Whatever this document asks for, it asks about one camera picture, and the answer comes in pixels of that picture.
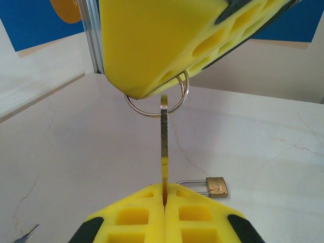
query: white marble surface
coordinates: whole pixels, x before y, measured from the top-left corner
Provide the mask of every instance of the white marble surface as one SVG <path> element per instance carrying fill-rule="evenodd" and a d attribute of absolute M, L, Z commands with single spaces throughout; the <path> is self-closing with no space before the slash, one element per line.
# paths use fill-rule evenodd
<path fill-rule="evenodd" d="M 159 97 L 136 104 L 158 111 Z M 267 243 L 322 242 L 324 105 L 192 88 L 170 119 L 171 182 L 223 176 L 219 201 Z M 159 119 L 95 74 L 0 124 L 0 242 L 36 223 L 30 243 L 68 242 L 87 215 L 159 182 L 159 140 Z"/>

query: key blade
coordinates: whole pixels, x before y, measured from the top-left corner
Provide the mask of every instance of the key blade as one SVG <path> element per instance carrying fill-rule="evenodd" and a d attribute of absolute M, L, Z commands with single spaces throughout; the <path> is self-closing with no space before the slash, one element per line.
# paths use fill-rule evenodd
<path fill-rule="evenodd" d="M 164 207 L 168 199 L 168 96 L 161 95 L 161 166 L 162 166 L 162 198 Z"/>

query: key ring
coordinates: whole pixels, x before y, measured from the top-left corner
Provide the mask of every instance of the key ring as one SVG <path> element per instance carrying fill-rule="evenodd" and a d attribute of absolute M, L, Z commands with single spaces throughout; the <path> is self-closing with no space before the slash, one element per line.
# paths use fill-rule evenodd
<path fill-rule="evenodd" d="M 184 76 L 185 76 L 185 87 L 183 86 L 183 81 L 182 81 L 180 75 L 177 75 L 176 76 L 176 78 L 177 78 L 177 80 L 178 80 L 178 82 L 180 84 L 180 89 L 181 89 L 181 93 L 182 93 L 181 99 L 180 99 L 180 101 L 173 108 L 171 108 L 170 110 L 168 110 L 168 113 L 172 113 L 173 111 L 175 111 L 176 109 L 178 109 L 179 106 L 187 98 L 187 95 L 188 95 L 188 92 L 189 92 L 189 75 L 188 75 L 187 70 L 183 71 L 183 73 L 184 73 Z M 160 113 L 148 113 L 148 112 L 145 112 L 145 111 L 137 108 L 131 102 L 131 98 L 129 96 L 125 95 L 125 98 L 126 98 L 127 103 L 130 105 L 130 107 L 132 107 L 132 109 L 135 110 L 137 113 L 140 113 L 141 115 L 149 116 L 149 117 L 160 117 L 161 116 Z"/>

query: white wall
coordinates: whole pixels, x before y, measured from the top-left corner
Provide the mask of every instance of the white wall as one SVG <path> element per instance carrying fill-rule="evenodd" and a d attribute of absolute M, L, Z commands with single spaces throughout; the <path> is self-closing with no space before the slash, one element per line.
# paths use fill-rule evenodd
<path fill-rule="evenodd" d="M 85 33 L 17 53 L 0 21 L 0 117 L 90 72 Z"/>
<path fill-rule="evenodd" d="M 324 17 L 310 44 L 249 40 L 191 79 L 191 85 L 320 103 Z"/>

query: silver key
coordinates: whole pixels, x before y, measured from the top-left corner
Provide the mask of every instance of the silver key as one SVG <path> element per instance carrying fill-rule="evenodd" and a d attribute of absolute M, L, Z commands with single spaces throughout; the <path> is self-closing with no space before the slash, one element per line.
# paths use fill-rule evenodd
<path fill-rule="evenodd" d="M 28 238 L 31 236 L 31 234 L 33 234 L 39 227 L 39 224 L 36 224 L 36 226 L 28 233 L 28 234 L 25 234 L 23 237 L 15 240 L 14 242 L 11 242 L 11 243 L 25 243 Z"/>

